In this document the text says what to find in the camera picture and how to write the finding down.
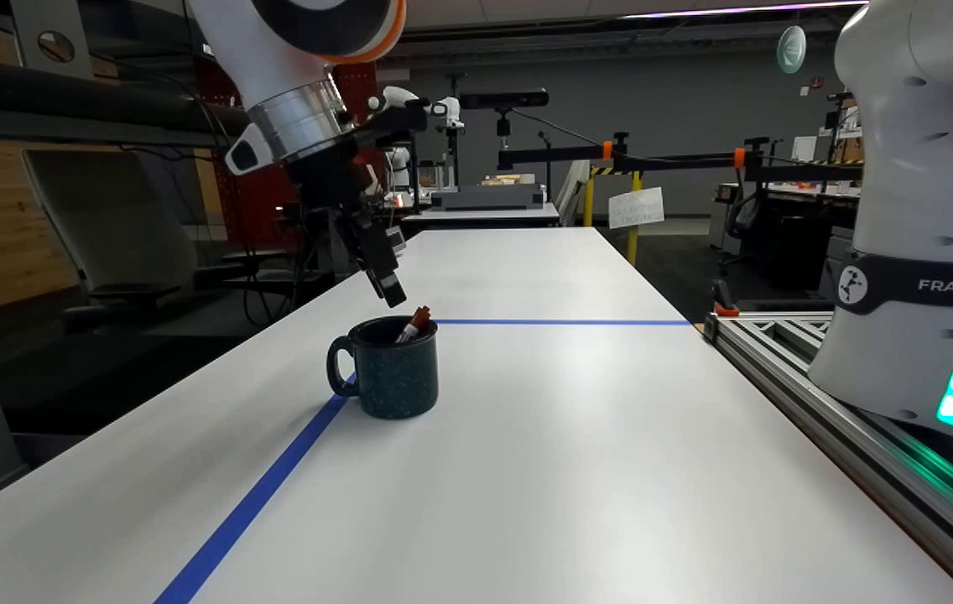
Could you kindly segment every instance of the blue tape line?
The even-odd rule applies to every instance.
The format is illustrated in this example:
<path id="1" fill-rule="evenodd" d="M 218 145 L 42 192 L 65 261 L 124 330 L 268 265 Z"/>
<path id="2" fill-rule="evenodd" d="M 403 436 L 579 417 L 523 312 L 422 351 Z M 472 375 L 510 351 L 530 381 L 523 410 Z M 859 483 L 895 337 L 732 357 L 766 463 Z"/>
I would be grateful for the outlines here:
<path id="1" fill-rule="evenodd" d="M 244 501 L 218 525 L 218 531 L 202 544 L 202 549 L 179 569 L 179 578 L 165 586 L 157 604 L 186 604 L 193 601 L 216 568 L 231 555 L 253 521 L 268 507 L 288 474 L 305 461 L 317 441 L 330 428 L 330 423 L 341 412 L 347 396 L 330 398 L 312 423 L 282 448 L 282 456 L 264 470 L 264 475 L 244 493 Z"/>
<path id="2" fill-rule="evenodd" d="M 435 325 L 683 330 L 686 320 L 435 320 Z"/>

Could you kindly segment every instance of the workshop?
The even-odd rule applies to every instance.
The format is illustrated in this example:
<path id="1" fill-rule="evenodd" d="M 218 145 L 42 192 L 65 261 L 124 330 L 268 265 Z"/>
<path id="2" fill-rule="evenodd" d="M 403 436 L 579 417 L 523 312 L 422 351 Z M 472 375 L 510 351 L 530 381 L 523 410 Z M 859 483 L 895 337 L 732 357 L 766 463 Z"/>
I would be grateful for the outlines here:
<path id="1" fill-rule="evenodd" d="M 953 604 L 953 0 L 0 0 L 0 604 Z"/>

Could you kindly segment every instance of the dark blue mug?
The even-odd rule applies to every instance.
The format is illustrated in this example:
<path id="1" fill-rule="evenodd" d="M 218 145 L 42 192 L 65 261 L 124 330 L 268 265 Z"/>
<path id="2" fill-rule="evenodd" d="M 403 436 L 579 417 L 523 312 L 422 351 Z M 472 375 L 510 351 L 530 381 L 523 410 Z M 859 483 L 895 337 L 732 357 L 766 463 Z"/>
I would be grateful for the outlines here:
<path id="1" fill-rule="evenodd" d="M 330 348 L 330 381 L 339 396 L 359 396 L 363 410 L 378 419 L 405 419 L 435 405 L 435 330 L 396 343 L 411 315 L 385 315 L 350 330 Z M 354 357 L 357 380 L 341 381 L 339 351 Z"/>

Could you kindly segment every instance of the ceiling light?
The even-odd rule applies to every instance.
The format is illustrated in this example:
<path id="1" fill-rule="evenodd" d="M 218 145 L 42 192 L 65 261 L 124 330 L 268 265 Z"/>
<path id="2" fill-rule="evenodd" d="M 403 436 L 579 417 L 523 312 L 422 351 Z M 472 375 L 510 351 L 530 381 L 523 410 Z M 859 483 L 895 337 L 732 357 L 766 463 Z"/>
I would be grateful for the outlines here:
<path id="1" fill-rule="evenodd" d="M 740 13 L 800 13 L 800 11 L 837 11 L 837 8 L 865 8 L 865 4 L 868 4 L 868 0 L 649 11 L 649 13 L 623 13 L 622 21 L 699 21 L 699 16 L 740 16 Z"/>

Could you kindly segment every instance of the mug handle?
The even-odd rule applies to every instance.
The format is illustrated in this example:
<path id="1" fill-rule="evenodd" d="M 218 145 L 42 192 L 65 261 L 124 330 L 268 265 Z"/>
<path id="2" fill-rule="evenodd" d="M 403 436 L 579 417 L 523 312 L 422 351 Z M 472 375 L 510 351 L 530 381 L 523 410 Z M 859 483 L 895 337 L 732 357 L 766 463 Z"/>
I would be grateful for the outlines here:
<path id="1" fill-rule="evenodd" d="M 334 389 L 335 389 L 335 396 L 357 396 L 357 381 L 341 381 L 341 371 L 339 371 L 339 351 L 350 351 L 354 357 L 354 343 L 350 343 L 350 337 L 339 337 L 335 343 L 334 343 L 334 348 L 330 348 L 330 381 L 334 381 Z"/>

